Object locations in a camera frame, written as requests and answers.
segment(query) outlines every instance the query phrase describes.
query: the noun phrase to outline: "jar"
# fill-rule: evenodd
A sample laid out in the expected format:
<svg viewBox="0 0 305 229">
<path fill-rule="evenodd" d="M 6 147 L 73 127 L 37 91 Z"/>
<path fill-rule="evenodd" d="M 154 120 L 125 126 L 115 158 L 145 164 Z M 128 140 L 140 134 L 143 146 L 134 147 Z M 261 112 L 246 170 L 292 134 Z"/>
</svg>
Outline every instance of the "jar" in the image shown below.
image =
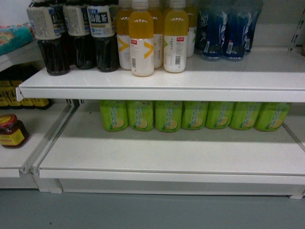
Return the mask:
<svg viewBox="0 0 305 229">
<path fill-rule="evenodd" d="M 14 114 L 0 116 L 0 143 L 4 147 L 17 148 L 26 142 L 29 133 Z"/>
</svg>

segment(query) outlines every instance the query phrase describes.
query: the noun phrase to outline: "store shelf unit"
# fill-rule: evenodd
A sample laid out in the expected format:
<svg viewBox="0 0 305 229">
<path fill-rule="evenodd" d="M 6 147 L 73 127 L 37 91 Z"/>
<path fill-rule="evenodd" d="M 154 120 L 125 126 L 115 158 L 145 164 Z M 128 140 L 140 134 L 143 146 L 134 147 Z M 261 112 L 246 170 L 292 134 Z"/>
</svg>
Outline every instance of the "store shelf unit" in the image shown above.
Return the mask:
<svg viewBox="0 0 305 229">
<path fill-rule="evenodd" d="M 66 103 L 53 104 L 48 110 L 0 110 L 0 115 L 15 114 L 30 134 L 20 148 L 0 146 L 0 188 L 38 188 L 30 169 L 43 156 L 42 152 L 70 112 L 71 107 Z"/>
<path fill-rule="evenodd" d="M 37 40 L 33 40 L 28 45 L 1 55 L 0 72 L 16 64 L 42 60 L 43 59 L 37 44 Z"/>
<path fill-rule="evenodd" d="M 304 162 L 283 127 L 108 133 L 95 101 L 78 108 L 41 163 L 40 178 L 58 179 L 64 192 L 301 198 Z"/>
<path fill-rule="evenodd" d="M 182 73 L 137 77 L 96 68 L 58 77 L 46 69 L 22 83 L 17 98 L 305 102 L 305 57 L 287 47 L 255 47 L 241 62 L 206 62 L 194 55 Z"/>
</svg>

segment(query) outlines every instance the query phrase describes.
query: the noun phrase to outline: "bottle cap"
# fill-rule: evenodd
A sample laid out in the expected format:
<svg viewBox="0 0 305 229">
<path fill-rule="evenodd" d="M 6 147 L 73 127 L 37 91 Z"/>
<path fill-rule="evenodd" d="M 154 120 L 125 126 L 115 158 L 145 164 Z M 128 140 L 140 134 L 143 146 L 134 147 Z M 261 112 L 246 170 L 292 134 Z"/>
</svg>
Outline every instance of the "bottle cap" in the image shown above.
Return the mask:
<svg viewBox="0 0 305 229">
<path fill-rule="evenodd" d="M 119 8 L 131 8 L 132 0 L 119 0 Z"/>
<path fill-rule="evenodd" d="M 148 0 L 132 0 L 132 8 L 134 10 L 147 10 Z"/>
<path fill-rule="evenodd" d="M 185 8 L 185 0 L 171 0 L 170 8 L 174 8 L 174 9 Z"/>
<path fill-rule="evenodd" d="M 160 7 L 160 0 L 148 0 L 148 3 L 150 8 Z"/>
</svg>

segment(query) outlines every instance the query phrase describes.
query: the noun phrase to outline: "shelf bracket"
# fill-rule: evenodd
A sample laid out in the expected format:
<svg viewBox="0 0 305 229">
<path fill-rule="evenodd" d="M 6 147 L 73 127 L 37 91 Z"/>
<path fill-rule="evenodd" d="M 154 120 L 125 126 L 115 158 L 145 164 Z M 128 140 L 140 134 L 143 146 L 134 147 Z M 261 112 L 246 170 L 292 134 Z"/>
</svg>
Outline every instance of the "shelf bracket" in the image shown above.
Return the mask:
<svg viewBox="0 0 305 229">
<path fill-rule="evenodd" d="M 16 96 L 17 96 L 18 102 L 20 102 L 22 99 L 24 99 L 23 94 L 19 87 L 16 87 Z"/>
</svg>

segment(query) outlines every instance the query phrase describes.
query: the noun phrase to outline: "jar label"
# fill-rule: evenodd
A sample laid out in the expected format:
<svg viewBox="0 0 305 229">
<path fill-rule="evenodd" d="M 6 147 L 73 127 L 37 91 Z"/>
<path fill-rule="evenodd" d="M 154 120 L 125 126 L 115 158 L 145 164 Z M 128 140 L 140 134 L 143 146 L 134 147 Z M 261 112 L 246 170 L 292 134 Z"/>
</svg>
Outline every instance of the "jar label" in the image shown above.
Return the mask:
<svg viewBox="0 0 305 229">
<path fill-rule="evenodd" d="M 24 140 L 20 129 L 11 135 L 0 135 L 0 143 L 3 146 L 17 146 Z"/>
</svg>

